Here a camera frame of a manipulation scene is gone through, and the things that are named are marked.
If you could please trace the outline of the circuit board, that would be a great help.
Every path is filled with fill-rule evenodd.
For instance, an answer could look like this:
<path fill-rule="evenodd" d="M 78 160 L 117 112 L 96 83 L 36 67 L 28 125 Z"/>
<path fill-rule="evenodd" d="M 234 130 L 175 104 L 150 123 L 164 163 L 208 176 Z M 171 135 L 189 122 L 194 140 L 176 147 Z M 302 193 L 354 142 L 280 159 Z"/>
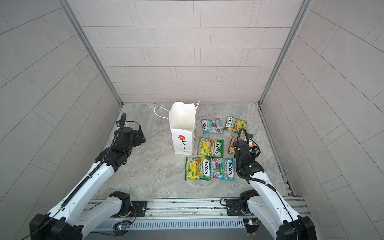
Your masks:
<path fill-rule="evenodd" d="M 257 218 L 243 219 L 243 222 L 248 234 L 255 234 L 261 225 L 261 222 Z"/>
<path fill-rule="evenodd" d="M 128 231 L 131 226 L 131 221 L 118 222 L 113 226 L 114 231 Z"/>

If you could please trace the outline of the right circuit board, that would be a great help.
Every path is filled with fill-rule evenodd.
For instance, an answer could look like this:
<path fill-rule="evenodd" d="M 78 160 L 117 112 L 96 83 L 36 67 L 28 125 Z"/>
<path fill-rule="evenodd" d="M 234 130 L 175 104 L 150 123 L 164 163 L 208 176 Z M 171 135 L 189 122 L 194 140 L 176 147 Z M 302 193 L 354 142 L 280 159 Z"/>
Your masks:
<path fill-rule="evenodd" d="M 243 222 L 248 234 L 255 234 L 261 225 L 261 222 L 257 218 L 243 219 Z"/>

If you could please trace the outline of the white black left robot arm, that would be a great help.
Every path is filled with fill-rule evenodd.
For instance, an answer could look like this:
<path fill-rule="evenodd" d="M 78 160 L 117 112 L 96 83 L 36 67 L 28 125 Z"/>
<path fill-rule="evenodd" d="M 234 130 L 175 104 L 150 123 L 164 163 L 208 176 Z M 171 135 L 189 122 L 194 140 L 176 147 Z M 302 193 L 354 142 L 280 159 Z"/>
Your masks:
<path fill-rule="evenodd" d="M 110 217 L 128 217 L 119 231 L 127 231 L 145 209 L 136 207 L 127 193 L 115 191 L 103 202 L 84 213 L 99 188 L 127 163 L 134 147 L 145 143 L 142 129 L 133 130 L 118 124 L 114 139 L 95 159 L 90 170 L 71 192 L 46 214 L 37 214 L 29 224 L 31 240 L 83 240 L 96 227 Z"/>

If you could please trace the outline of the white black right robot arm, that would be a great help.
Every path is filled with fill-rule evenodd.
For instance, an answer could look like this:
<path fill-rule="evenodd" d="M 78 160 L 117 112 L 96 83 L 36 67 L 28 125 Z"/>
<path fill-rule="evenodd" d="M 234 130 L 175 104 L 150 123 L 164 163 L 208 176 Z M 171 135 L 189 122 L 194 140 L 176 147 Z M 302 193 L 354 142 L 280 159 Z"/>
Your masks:
<path fill-rule="evenodd" d="M 257 148 L 247 141 L 236 142 L 236 172 L 252 187 L 243 193 L 242 211 L 257 217 L 276 240 L 316 240 L 312 220 L 302 217 L 282 197 L 256 161 L 257 154 Z"/>

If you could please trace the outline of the teal Fox's candy packet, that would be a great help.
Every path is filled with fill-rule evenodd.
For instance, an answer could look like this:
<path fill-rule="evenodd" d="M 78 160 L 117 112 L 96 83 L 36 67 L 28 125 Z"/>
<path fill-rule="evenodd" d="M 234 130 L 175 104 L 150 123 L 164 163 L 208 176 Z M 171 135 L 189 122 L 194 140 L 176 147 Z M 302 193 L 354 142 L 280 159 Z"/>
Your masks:
<path fill-rule="evenodd" d="M 220 119 L 203 119 L 203 134 L 223 134 L 224 127 Z"/>
<path fill-rule="evenodd" d="M 215 179 L 234 181 L 234 158 L 212 158 L 210 160 L 211 175 Z"/>

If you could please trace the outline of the orange snack packet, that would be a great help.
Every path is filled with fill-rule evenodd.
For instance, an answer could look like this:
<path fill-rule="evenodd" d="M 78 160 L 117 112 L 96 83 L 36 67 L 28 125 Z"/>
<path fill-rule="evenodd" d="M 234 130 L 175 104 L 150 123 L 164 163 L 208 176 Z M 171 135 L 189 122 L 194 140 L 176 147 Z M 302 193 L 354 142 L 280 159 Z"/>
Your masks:
<path fill-rule="evenodd" d="M 235 147 L 236 147 L 236 140 L 237 138 L 232 137 L 230 146 L 229 146 L 229 154 L 234 155 L 235 154 Z M 249 137 L 249 147 L 255 147 L 257 144 L 253 141 L 252 135 Z"/>

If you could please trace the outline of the left corner aluminium profile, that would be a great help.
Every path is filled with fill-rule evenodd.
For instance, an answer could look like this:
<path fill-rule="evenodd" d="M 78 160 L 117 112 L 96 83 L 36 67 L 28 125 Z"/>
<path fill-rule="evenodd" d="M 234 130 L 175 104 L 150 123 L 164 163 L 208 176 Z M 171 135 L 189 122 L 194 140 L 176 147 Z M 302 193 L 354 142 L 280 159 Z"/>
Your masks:
<path fill-rule="evenodd" d="M 90 41 L 88 40 L 84 30 L 82 29 L 79 21 L 77 20 L 74 12 L 72 11 L 68 1 L 66 0 L 58 0 L 58 3 L 63 10 L 66 18 L 68 19 L 69 23 L 71 24 L 72 28 L 74 29 L 76 35 L 78 36 L 81 44 L 85 48 L 86 52 L 88 53 L 91 61 L 93 62 L 94 66 L 98 70 L 99 74 L 101 75 L 104 82 L 107 84 L 108 88 L 113 93 L 115 99 L 117 100 L 118 104 L 122 107 L 123 102 L 121 101 L 121 98 L 119 97 L 119 94 L 117 93 L 115 87 L 113 86 L 107 72 L 105 71 L 104 67 L 102 66 L 102 63 L 100 59 L 98 58 L 94 48 L 91 46 Z"/>

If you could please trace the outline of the right corner aluminium profile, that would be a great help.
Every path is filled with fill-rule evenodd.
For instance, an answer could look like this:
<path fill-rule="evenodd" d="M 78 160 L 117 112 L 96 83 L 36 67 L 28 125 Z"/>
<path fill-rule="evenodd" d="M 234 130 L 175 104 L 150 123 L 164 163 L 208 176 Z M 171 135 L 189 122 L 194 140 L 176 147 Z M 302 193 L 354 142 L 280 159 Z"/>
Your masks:
<path fill-rule="evenodd" d="M 309 7 L 311 5 L 311 0 L 304 0 L 299 8 L 299 11 L 298 11 L 298 14 L 293 22 L 293 25 L 289 31 L 289 34 L 287 36 L 287 39 L 283 45 L 283 48 L 282 48 L 282 51 L 278 57 L 278 60 L 273 68 L 273 71 L 271 73 L 271 76 L 267 82 L 267 85 L 263 91 L 263 94 L 261 96 L 261 99 L 259 101 L 259 105 L 261 106 L 265 101 L 266 101 L 266 98 L 267 98 L 267 95 L 268 95 L 268 92 L 270 91 L 271 87 L 272 87 L 272 84 L 277 76 L 277 74 L 279 73 L 279 70 L 285 60 L 285 57 L 287 56 L 288 54 L 288 51 L 300 29 L 300 26 L 309 10 Z"/>

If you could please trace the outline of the corner aluminium profile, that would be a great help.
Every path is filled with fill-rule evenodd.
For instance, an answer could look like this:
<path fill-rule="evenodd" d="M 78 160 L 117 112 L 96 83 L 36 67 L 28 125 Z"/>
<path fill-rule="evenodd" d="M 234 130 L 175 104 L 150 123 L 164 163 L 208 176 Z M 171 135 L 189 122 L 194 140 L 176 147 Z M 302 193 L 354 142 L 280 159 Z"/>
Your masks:
<path fill-rule="evenodd" d="M 117 93 L 115 87 L 113 86 L 107 72 L 105 71 L 104 67 L 102 66 L 102 63 L 100 59 L 98 58 L 94 48 L 91 46 L 90 41 L 88 40 L 84 30 L 82 29 L 79 21 L 77 20 L 74 12 L 72 11 L 68 1 L 66 0 L 58 0 L 58 3 L 63 10 L 66 18 L 68 19 L 69 23 L 71 24 L 72 28 L 74 29 L 76 35 L 78 36 L 81 44 L 85 48 L 86 52 L 88 53 L 91 61 L 93 62 L 94 66 L 98 70 L 99 74 L 101 75 L 104 82 L 107 84 L 108 88 L 113 93 L 115 99 L 117 100 L 118 104 L 122 107 L 123 102 L 121 101 L 121 98 L 119 97 L 119 94 Z"/>
<path fill-rule="evenodd" d="M 267 85 L 263 91 L 263 94 L 261 96 L 261 99 L 259 101 L 259 105 L 261 106 L 265 101 L 266 101 L 266 98 L 267 98 L 267 95 L 268 95 L 268 92 L 270 91 L 271 87 L 272 87 L 272 84 L 277 76 L 277 74 L 279 73 L 279 70 L 285 60 L 285 57 L 287 56 L 288 54 L 288 51 L 300 29 L 300 26 L 309 10 L 309 7 L 311 5 L 311 0 L 304 0 L 299 8 L 299 11 L 298 11 L 298 14 L 293 22 L 293 25 L 289 31 L 289 34 L 287 36 L 287 39 L 283 45 L 283 48 L 282 48 L 282 51 L 278 57 L 278 60 L 273 68 L 273 71 L 271 73 L 271 76 L 267 82 Z"/>

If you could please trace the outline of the white floral paper bag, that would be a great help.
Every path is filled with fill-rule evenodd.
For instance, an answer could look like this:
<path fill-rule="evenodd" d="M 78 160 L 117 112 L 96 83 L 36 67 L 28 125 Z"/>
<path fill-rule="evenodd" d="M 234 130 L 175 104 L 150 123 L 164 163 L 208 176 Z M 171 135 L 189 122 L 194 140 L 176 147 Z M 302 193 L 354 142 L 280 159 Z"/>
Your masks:
<path fill-rule="evenodd" d="M 156 116 L 167 119 L 170 123 L 171 135 L 175 154 L 192 156 L 196 140 L 196 112 L 200 105 L 175 102 L 170 110 L 156 106 Z"/>

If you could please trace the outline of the yellow green Fox's candy packet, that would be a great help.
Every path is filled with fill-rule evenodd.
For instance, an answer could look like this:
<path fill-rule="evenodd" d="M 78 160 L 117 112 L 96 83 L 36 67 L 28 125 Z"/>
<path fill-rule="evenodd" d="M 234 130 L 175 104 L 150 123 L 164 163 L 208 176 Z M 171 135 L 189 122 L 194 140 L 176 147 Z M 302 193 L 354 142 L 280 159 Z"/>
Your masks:
<path fill-rule="evenodd" d="M 241 128 L 246 129 L 247 123 L 248 122 L 245 120 L 241 120 L 241 119 L 237 119 L 237 118 L 228 116 L 226 123 L 225 123 L 225 126 L 224 126 L 224 130 L 238 133 Z"/>

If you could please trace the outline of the left circuit board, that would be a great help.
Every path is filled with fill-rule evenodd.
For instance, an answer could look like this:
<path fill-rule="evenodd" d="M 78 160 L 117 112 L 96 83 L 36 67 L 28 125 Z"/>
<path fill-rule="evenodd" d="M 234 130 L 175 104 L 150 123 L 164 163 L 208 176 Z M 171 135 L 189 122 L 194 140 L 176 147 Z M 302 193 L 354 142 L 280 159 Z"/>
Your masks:
<path fill-rule="evenodd" d="M 113 226 L 114 231 L 128 231 L 131 226 L 131 221 L 118 222 Z"/>

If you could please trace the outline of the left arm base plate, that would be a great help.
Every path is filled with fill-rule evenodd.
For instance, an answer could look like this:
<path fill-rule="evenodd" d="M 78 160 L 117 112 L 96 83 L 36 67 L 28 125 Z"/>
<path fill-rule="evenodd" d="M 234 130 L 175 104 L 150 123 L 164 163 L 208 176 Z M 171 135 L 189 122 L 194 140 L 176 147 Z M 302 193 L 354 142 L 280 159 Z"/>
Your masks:
<path fill-rule="evenodd" d="M 132 201 L 129 208 L 122 206 L 124 210 L 120 211 L 117 216 L 121 218 L 144 217 L 146 214 L 147 205 L 147 201 Z"/>

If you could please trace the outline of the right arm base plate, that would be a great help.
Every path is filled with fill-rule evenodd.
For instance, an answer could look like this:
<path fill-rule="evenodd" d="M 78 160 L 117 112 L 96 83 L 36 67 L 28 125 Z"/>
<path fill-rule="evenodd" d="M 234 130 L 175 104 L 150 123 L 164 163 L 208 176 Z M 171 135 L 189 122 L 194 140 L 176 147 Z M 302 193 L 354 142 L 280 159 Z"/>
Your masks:
<path fill-rule="evenodd" d="M 252 216 L 253 214 L 242 208 L 242 202 L 239 199 L 221 199 L 221 205 L 226 207 L 228 216 Z"/>

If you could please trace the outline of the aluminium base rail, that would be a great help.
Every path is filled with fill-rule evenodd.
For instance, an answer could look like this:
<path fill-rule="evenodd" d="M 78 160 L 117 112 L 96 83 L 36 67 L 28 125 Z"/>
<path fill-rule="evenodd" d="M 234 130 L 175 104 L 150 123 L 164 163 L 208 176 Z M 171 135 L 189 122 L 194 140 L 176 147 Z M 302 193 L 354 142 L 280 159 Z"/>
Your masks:
<path fill-rule="evenodd" d="M 132 201 L 147 201 L 147 210 L 144 219 L 212 219 L 227 218 L 226 207 L 221 205 L 221 198 L 201 199 L 131 199 Z M 290 206 L 302 217 L 311 217 L 308 206 L 303 197 L 285 197 Z M 78 219 L 97 207 L 105 206 L 105 200 L 90 200 L 83 210 L 80 211 Z"/>

